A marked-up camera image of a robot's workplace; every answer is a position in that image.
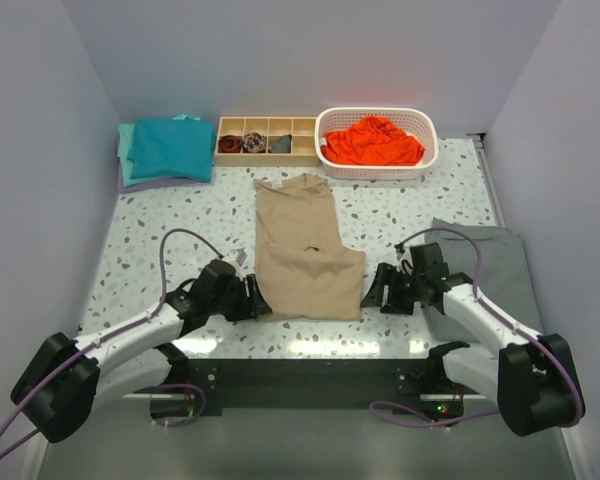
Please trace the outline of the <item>beige t shirt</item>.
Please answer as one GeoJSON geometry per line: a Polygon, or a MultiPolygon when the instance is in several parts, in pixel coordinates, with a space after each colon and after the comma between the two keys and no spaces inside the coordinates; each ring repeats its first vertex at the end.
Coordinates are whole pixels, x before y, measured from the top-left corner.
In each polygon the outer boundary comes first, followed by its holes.
{"type": "Polygon", "coordinates": [[[361,318],[365,253],[341,240],[328,181],[257,179],[254,270],[271,320],[361,318]]]}

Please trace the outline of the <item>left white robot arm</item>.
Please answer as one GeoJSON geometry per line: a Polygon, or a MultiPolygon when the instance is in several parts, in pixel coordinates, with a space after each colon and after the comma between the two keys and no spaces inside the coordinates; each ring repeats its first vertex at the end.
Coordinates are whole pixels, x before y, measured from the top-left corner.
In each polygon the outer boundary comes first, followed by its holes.
{"type": "Polygon", "coordinates": [[[214,259],[198,277],[117,326],[75,339],[48,337],[16,382],[11,401],[49,442],[63,441],[98,406],[137,390],[180,390],[189,360],[174,342],[210,317],[239,322],[271,311],[255,275],[242,276],[235,263],[214,259]]]}

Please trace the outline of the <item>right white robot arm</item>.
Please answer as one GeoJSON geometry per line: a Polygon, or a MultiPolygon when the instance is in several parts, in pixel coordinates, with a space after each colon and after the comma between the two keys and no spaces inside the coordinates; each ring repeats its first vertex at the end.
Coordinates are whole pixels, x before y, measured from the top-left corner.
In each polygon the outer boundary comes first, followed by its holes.
{"type": "Polygon", "coordinates": [[[452,272],[436,243],[397,245],[398,265],[377,266],[361,305],[411,315],[421,304],[463,326],[479,342],[463,340],[429,350],[410,376],[421,393],[467,387],[488,398],[518,436],[569,428],[585,414],[584,397],[568,342],[543,335],[491,301],[475,275],[452,272]]]}

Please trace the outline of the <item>folded grey t shirt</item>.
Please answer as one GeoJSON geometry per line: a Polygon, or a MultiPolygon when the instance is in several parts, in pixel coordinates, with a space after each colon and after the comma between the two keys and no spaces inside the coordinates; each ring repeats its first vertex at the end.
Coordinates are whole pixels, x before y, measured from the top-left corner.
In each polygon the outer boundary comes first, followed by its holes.
{"type": "Polygon", "coordinates": [[[474,276],[481,252],[479,287],[487,297],[524,325],[543,330],[531,282],[523,242],[509,229],[494,226],[463,226],[441,219],[432,220],[427,243],[437,243],[452,273],[474,276]]]}

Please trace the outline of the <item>orange t shirt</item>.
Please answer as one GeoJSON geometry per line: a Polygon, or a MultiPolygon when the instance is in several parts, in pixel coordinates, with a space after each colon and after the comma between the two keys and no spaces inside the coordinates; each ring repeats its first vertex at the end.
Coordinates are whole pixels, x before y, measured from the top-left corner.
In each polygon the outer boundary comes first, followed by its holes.
{"type": "Polygon", "coordinates": [[[366,116],[348,129],[328,132],[324,140],[321,153],[339,165],[411,167],[426,152],[414,136],[381,116],[366,116]]]}

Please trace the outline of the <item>white plastic laundry basket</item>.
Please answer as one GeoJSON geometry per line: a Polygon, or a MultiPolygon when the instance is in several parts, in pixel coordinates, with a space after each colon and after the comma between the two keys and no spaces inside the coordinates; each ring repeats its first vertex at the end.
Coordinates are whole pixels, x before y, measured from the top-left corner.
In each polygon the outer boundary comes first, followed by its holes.
{"type": "Polygon", "coordinates": [[[317,156],[326,173],[337,179],[351,180],[412,180],[430,169],[439,154],[438,138],[430,117],[420,110],[396,107],[334,107],[321,112],[314,128],[314,144],[317,156]],[[423,147],[422,159],[413,166],[342,165],[328,160],[322,153],[326,145],[325,135],[343,131],[367,116],[384,117],[414,137],[423,147]]]}

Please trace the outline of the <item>patterned rolled socks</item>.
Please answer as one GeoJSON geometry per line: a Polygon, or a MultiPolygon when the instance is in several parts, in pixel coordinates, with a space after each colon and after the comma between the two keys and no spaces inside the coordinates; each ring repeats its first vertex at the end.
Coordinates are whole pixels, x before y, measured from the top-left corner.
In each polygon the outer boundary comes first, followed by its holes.
{"type": "Polygon", "coordinates": [[[259,132],[248,132],[242,138],[242,151],[249,154],[261,154],[267,151],[267,137],[259,132]]]}

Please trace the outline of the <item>red black rolled socks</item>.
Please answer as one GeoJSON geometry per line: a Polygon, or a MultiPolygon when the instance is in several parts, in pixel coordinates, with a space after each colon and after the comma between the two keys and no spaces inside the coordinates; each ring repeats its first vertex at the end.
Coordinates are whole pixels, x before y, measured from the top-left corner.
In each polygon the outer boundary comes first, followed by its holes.
{"type": "Polygon", "coordinates": [[[242,151],[242,136],[224,135],[218,139],[219,153],[240,153],[242,151]]]}

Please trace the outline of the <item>wooden compartment organizer tray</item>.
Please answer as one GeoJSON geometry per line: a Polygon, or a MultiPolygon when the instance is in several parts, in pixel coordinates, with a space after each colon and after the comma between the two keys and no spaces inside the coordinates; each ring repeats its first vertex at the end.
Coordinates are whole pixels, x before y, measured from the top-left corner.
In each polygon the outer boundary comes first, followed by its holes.
{"type": "Polygon", "coordinates": [[[240,117],[224,116],[219,119],[214,151],[217,167],[314,167],[320,161],[314,145],[316,117],[240,117]],[[259,132],[267,137],[267,151],[261,154],[219,153],[218,139],[224,135],[244,136],[248,132],[259,132]],[[272,154],[269,148],[271,137],[290,134],[292,150],[289,154],[272,154]]]}

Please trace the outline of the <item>grey folded cloth piece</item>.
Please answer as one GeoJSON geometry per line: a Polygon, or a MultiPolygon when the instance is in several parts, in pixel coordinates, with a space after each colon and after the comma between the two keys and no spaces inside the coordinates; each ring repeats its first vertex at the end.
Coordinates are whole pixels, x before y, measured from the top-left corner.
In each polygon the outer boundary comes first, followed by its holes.
{"type": "Polygon", "coordinates": [[[273,143],[269,148],[272,154],[289,154],[292,150],[292,136],[290,134],[280,136],[279,138],[271,137],[273,143]]]}

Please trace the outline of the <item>folded teal t shirt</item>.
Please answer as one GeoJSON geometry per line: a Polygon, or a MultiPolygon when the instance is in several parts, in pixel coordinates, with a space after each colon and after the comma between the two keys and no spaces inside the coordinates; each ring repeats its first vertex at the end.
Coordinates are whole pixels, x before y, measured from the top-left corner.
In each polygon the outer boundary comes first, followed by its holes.
{"type": "Polygon", "coordinates": [[[140,118],[135,121],[130,178],[212,179],[215,133],[211,123],[192,118],[140,118]]]}

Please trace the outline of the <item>folded light turquoise shirt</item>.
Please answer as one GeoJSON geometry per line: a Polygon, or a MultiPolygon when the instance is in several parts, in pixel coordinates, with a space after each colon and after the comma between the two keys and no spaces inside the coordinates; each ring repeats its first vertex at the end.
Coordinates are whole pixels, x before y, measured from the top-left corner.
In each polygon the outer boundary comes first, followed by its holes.
{"type": "Polygon", "coordinates": [[[157,177],[145,176],[138,178],[132,176],[134,165],[133,161],[129,158],[129,154],[133,145],[134,128],[135,125],[133,123],[123,123],[118,127],[117,156],[120,163],[123,183],[129,186],[131,184],[163,179],[164,175],[157,177]]]}

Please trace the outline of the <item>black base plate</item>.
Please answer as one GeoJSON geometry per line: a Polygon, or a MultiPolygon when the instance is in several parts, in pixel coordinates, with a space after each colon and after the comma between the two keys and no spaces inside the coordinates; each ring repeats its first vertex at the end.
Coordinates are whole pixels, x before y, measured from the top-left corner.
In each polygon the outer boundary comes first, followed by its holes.
{"type": "Polygon", "coordinates": [[[374,401],[405,405],[440,421],[465,414],[472,391],[417,385],[427,361],[397,359],[192,359],[149,389],[159,420],[220,416],[227,409],[366,410],[374,401]]]}

